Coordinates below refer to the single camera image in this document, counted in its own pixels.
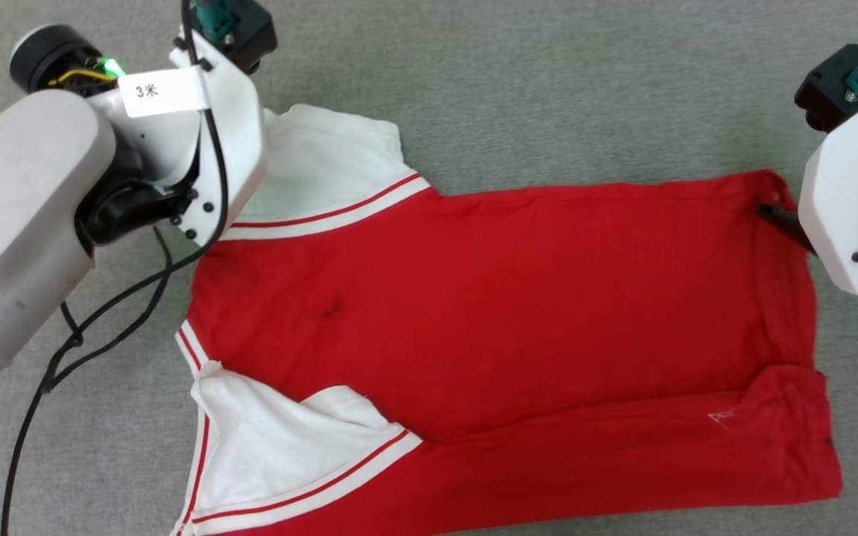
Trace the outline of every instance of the red stripe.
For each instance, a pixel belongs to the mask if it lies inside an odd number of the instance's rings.
[[[204,516],[202,518],[194,519],[194,522],[195,523],[204,523],[205,521],[210,521],[211,519],[215,519],[215,518],[219,518],[219,517],[255,514],[255,513],[259,513],[259,512],[266,512],[268,510],[276,510],[277,508],[283,508],[283,506],[286,506],[286,505],[293,505],[293,503],[297,503],[299,501],[302,501],[303,499],[307,499],[308,497],[312,497],[313,495],[317,495],[317,493],[326,491],[327,488],[331,488],[332,486],[338,484],[338,482],[343,481],[344,479],[346,479],[347,477],[352,475],[355,471],[360,469],[362,466],[369,464],[369,462],[371,462],[372,459],[377,457],[379,454],[382,454],[382,452],[384,452],[387,448],[392,447],[394,444],[396,444],[396,442],[402,441],[402,438],[406,437],[406,434],[408,434],[408,433],[409,433],[409,430],[403,430],[401,434],[396,435],[395,438],[392,438],[392,440],[386,442],[386,444],[382,445],[382,447],[375,449],[375,451],[372,452],[372,454],[368,455],[366,458],[364,458],[362,462],[358,462],[358,464],[354,465],[353,468],[350,468],[350,470],[339,475],[336,479],[332,479],[330,482],[327,482],[326,484],[321,485],[319,488],[314,489],[313,491],[308,491],[308,492],[304,493],[303,495],[293,497],[293,499],[288,499],[286,501],[277,502],[277,503],[274,503],[273,505],[258,506],[257,508],[248,508],[246,510],[232,510],[229,512],[221,512],[221,513],[217,513],[217,514],[211,514],[209,516]]]
[[[211,420],[204,416],[204,434],[201,434],[200,442],[200,458],[197,459],[197,475],[194,478],[194,489],[191,491],[191,502],[188,502],[188,513],[184,516],[183,525],[187,525],[191,519],[191,512],[194,511],[195,503],[197,503],[197,489],[200,488],[200,475],[204,473],[204,458],[207,457],[207,435],[211,429]]]
[[[340,216],[340,214],[345,214],[345,213],[348,213],[348,211],[357,210],[358,208],[360,208],[363,205],[367,205],[369,203],[372,203],[372,201],[378,200],[379,197],[383,197],[383,196],[385,196],[385,194],[392,192],[392,190],[395,190],[396,188],[399,188],[405,184],[408,184],[408,183],[410,183],[410,182],[412,182],[418,178],[419,178],[419,173],[411,174],[411,176],[406,177],[406,179],[402,179],[401,181],[399,181],[399,182],[395,183],[394,185],[388,187],[387,189],[383,190],[382,192],[379,192],[375,196],[368,198],[367,200],[360,201],[357,204],[350,205],[350,206],[343,208],[343,209],[340,209],[340,210],[328,211],[328,213],[326,213],[326,214],[318,214],[317,216],[310,216],[310,217],[301,217],[301,218],[299,218],[299,220],[268,221],[268,223],[235,223],[234,225],[231,225],[231,227],[238,227],[238,228],[240,228],[240,227],[243,227],[243,228],[284,227],[287,225],[297,225],[300,223],[310,223],[311,221],[324,220],[327,217]]]
[[[191,354],[191,359],[194,360],[194,364],[197,366],[197,370],[200,370],[200,361],[197,360],[197,354],[194,353],[194,349],[191,348],[191,343],[188,341],[187,336],[184,335],[184,328],[177,330],[178,335],[181,336],[181,340],[184,342],[184,347],[188,349],[188,353]]]

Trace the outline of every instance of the gray fabric surface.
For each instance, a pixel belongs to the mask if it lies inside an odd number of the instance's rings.
[[[392,120],[408,162],[445,193],[533,184],[658,182],[773,167],[797,189],[821,140],[794,109],[804,74],[858,42],[858,0],[265,0],[282,47],[255,76],[267,106],[306,102]],[[0,109],[19,98],[10,48],[73,24],[130,71],[166,67],[177,0],[0,0]],[[173,231],[178,253],[191,247]],[[678,240],[658,237],[651,240]],[[638,244],[639,261],[644,259]],[[74,292],[85,316],[160,265],[149,232],[102,251]],[[815,259],[817,357],[830,377],[845,490],[793,508],[613,516],[495,535],[858,534],[858,299]],[[633,267],[657,278],[656,265]],[[13,533],[160,534],[194,449],[190,376],[174,346],[191,271],[153,319],[47,397],[19,472]],[[89,333],[105,342],[143,307]],[[53,318],[0,374],[0,501],[11,445],[48,355]]]

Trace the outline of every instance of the garment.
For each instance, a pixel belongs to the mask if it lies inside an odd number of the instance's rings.
[[[804,251],[769,170],[444,197],[391,123],[268,115],[194,276],[176,533],[422,535],[836,496]]]

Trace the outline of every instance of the led light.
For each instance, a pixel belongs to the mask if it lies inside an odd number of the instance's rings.
[[[115,75],[118,78],[125,75],[125,70],[121,68],[115,58],[106,57],[104,67],[107,74]]]

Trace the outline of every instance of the black cable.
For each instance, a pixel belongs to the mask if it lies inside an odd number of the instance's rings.
[[[197,56],[197,47],[194,44],[194,35],[193,35],[193,21],[191,20],[191,1],[190,0],[181,0],[181,24],[184,27],[184,35],[185,35],[185,43],[187,45],[188,58],[191,61],[191,65],[197,65],[200,63],[200,58]],[[18,471],[18,462],[21,458],[22,447],[25,444],[25,438],[28,434],[28,428],[31,426],[31,420],[33,420],[35,411],[38,408],[38,404],[42,400],[42,396],[47,394],[55,386],[58,386],[58,383],[61,383],[62,380],[65,380],[66,377],[69,376],[75,369],[78,369],[79,366],[89,362],[89,360],[98,357],[113,347],[117,346],[122,340],[128,338],[134,332],[137,331],[147,321],[147,318],[150,318],[154,308],[156,308],[157,303],[160,302],[161,295],[164,293],[164,289],[167,286],[169,278],[171,274],[174,272],[193,264],[195,261],[198,261],[201,257],[207,254],[208,251],[211,250],[212,247],[217,244],[220,240],[220,236],[223,234],[224,227],[227,226],[228,220],[228,202],[229,202],[229,186],[227,179],[227,165],[224,160],[224,153],[221,149],[220,145],[220,137],[217,134],[217,122],[214,120],[214,113],[210,109],[204,109],[203,111],[204,121],[207,125],[208,134],[211,136],[211,143],[214,145],[214,158],[217,160],[217,172],[219,174],[220,179],[220,211],[218,213],[217,218],[217,227],[214,228],[214,234],[211,234],[211,237],[208,239],[207,243],[205,243],[201,248],[195,251],[193,254],[188,255],[188,257],[181,259],[181,261],[177,261],[175,264],[170,265],[170,251],[167,249],[167,244],[164,243],[163,237],[161,237],[160,231],[157,230],[157,227],[154,228],[154,234],[158,238],[161,247],[165,251],[166,258],[169,261],[169,266],[165,267],[164,270],[157,272],[154,275],[150,275],[150,277],[142,279],[142,281],[137,282],[130,286],[125,291],[121,292],[115,298],[110,299],[105,305],[99,307],[88,319],[85,319],[85,322],[82,322],[81,325],[77,326],[75,329],[74,319],[70,312],[68,312],[68,306],[64,305],[62,308],[62,314],[65,316],[65,319],[69,323],[69,328],[71,328],[72,334],[65,341],[65,343],[52,355],[50,362],[48,362],[48,369],[45,370],[45,374],[42,377],[41,383],[39,383],[39,387],[35,390],[35,395],[33,399],[31,399],[31,403],[28,404],[28,411],[26,412],[25,420],[22,423],[22,426],[19,428],[18,437],[15,440],[15,447],[13,448],[13,458],[11,458],[11,463],[9,467],[9,475],[6,478],[6,491],[4,492],[4,498],[2,501],[2,523],[0,525],[0,533],[2,536],[7,536],[9,534],[9,515],[11,510],[11,500],[13,499],[13,491],[15,486],[15,476]],[[93,323],[97,322],[99,318],[105,315],[106,312],[113,309],[118,303],[122,303],[125,299],[128,299],[130,296],[136,294],[147,286],[153,284],[156,281],[160,281],[160,285],[156,292],[154,292],[152,301],[149,302],[145,312],[141,313],[141,316],[134,320],[134,322],[128,326],[127,329],[121,332],[118,336],[115,337],[112,342],[109,342],[105,346],[95,350],[89,355],[85,357],[81,357],[79,360],[75,360],[70,366],[62,370],[61,373],[57,373],[58,365],[61,364],[61,360],[64,359],[64,356],[75,347],[81,340],[83,340],[83,335],[86,329],[89,326],[92,326]]]

